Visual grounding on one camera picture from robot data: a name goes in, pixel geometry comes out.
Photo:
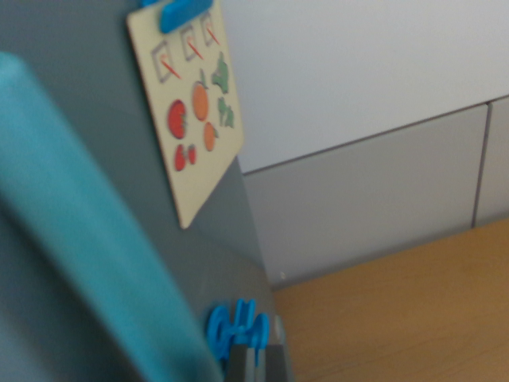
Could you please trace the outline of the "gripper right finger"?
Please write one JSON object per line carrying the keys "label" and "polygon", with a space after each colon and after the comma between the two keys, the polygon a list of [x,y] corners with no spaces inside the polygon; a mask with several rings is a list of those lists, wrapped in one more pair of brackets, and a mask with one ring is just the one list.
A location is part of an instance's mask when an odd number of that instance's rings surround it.
{"label": "gripper right finger", "polygon": [[266,356],[266,382],[294,382],[289,350],[286,345],[268,345]]}

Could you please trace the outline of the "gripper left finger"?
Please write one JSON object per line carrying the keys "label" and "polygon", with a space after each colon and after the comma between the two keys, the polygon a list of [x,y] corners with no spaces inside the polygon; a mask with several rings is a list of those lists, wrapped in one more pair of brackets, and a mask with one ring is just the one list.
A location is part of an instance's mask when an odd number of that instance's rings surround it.
{"label": "gripper left finger", "polygon": [[256,381],[255,349],[247,345],[233,345],[227,363],[226,382]]}

